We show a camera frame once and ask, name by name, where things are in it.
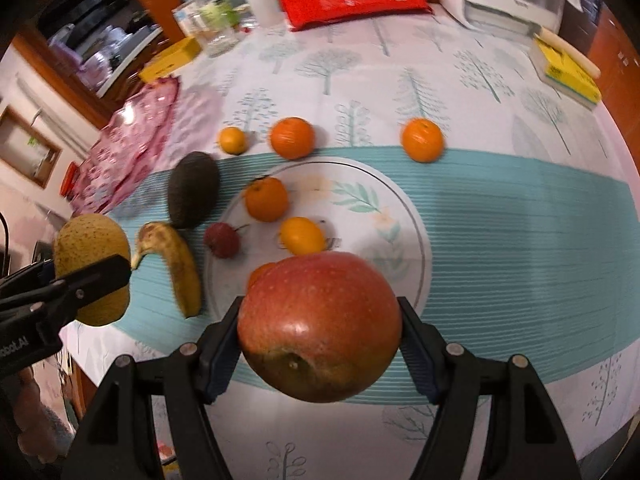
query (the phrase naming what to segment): glass bottle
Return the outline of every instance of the glass bottle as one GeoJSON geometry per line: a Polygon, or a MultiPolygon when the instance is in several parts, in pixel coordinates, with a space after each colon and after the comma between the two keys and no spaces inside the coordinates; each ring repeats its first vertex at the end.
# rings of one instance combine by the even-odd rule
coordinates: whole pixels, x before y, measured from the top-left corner
{"type": "Polygon", "coordinates": [[[207,54],[211,57],[222,54],[238,42],[232,28],[238,24],[238,15],[229,0],[196,0],[196,12],[191,19],[198,25],[199,36],[205,41],[207,54]]]}

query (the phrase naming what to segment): white plate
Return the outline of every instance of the white plate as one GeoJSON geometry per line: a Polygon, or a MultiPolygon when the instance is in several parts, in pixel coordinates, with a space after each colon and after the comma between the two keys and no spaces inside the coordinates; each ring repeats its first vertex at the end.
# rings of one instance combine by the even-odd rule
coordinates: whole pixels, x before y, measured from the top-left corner
{"type": "MultiPolygon", "coordinates": [[[[334,251],[368,260],[390,283],[422,310],[431,283],[431,245],[418,211],[393,181],[373,168],[338,157],[311,157],[273,168],[289,192],[285,218],[304,216],[317,222],[334,251]]],[[[236,296],[246,293],[251,272],[268,262],[291,256],[278,239],[282,220],[251,218],[240,195],[220,221],[241,235],[241,251],[220,260],[206,251],[204,279],[207,308],[213,321],[222,319],[236,296]]]]}

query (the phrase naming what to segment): orange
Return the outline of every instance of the orange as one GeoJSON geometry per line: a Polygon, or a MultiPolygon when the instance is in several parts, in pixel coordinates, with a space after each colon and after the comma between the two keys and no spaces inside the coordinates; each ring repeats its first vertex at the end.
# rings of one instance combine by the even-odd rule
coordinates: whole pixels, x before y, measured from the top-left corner
{"type": "Polygon", "coordinates": [[[287,189],[272,176],[257,178],[244,190],[244,206],[252,218],[275,222],[289,209],[287,189]]]}
{"type": "Polygon", "coordinates": [[[440,127],[428,119],[411,119],[400,134],[404,151],[416,162],[433,162],[444,152],[440,127]]]}
{"type": "Polygon", "coordinates": [[[244,132],[235,126],[227,126],[220,130],[218,144],[220,149],[229,155],[240,155],[248,148],[244,132]]]}
{"type": "Polygon", "coordinates": [[[295,160],[314,150],[316,134],[313,126],[304,119],[287,117],[273,125],[269,140],[274,152],[282,158],[295,160]]]}
{"type": "Polygon", "coordinates": [[[269,262],[268,264],[261,265],[260,267],[256,267],[254,271],[249,275],[249,279],[246,282],[246,290],[249,290],[255,282],[258,281],[267,270],[275,267],[275,262],[269,262]]]}
{"type": "Polygon", "coordinates": [[[320,253],[324,251],[324,234],[309,218],[294,216],[280,226],[280,241],[291,254],[320,253]]]}

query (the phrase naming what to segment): red apple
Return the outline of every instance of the red apple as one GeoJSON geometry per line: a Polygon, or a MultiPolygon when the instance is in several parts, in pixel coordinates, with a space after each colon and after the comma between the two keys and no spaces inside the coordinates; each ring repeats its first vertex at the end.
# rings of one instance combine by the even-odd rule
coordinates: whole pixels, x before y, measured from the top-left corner
{"type": "Polygon", "coordinates": [[[371,386],[393,359],[400,308],[382,274],[350,253],[277,263],[249,289],[240,346],[267,384],[308,402],[335,402],[371,386]]]}

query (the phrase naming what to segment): cable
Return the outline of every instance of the cable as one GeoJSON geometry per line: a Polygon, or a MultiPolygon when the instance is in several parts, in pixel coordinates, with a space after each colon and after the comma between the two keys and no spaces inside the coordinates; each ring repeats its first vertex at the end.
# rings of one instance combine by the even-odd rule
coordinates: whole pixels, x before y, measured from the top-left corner
{"type": "Polygon", "coordinates": [[[2,227],[4,227],[4,260],[2,261],[2,276],[4,276],[9,274],[9,226],[6,224],[2,213],[0,213],[0,221],[2,222],[2,227]]]}

